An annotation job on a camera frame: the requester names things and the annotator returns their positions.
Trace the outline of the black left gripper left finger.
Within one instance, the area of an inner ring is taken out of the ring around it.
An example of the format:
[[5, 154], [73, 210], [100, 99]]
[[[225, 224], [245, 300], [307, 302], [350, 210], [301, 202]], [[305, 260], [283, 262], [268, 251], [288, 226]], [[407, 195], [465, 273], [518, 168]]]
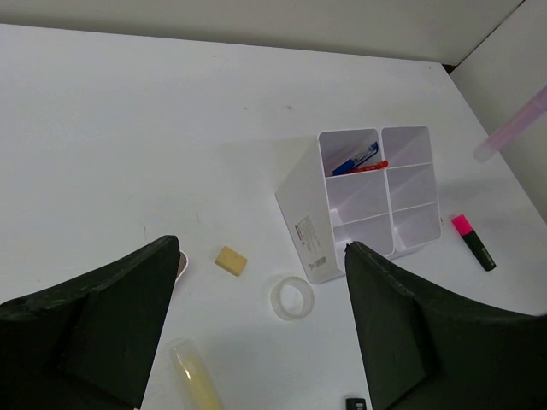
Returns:
[[163, 236], [1, 305], [3, 409], [139, 409], [179, 268]]

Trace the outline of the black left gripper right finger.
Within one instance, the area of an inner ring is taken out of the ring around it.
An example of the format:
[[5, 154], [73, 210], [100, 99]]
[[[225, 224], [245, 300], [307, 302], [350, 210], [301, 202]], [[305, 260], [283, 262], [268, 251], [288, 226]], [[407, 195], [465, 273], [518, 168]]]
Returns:
[[373, 408], [545, 408], [545, 317], [458, 295], [359, 242], [344, 264]]

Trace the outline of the red pen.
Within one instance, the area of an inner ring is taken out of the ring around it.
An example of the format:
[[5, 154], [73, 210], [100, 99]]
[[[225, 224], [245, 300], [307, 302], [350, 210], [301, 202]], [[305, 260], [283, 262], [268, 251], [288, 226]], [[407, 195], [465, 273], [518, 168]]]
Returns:
[[352, 170], [350, 170], [350, 173], [363, 173], [363, 172], [371, 172], [376, 171], [380, 169], [387, 168], [389, 166], [389, 161], [383, 160], [378, 163], [375, 163], [373, 165], [363, 166], [363, 167], [356, 167]]

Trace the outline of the pastel purple highlighter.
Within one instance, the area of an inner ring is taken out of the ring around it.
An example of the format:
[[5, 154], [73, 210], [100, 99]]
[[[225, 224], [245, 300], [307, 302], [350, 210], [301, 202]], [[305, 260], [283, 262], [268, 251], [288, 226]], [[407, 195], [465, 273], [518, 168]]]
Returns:
[[479, 163], [490, 160], [545, 113], [546, 86], [524, 104], [506, 124], [494, 131], [486, 140], [484, 140], [473, 151], [473, 158]]

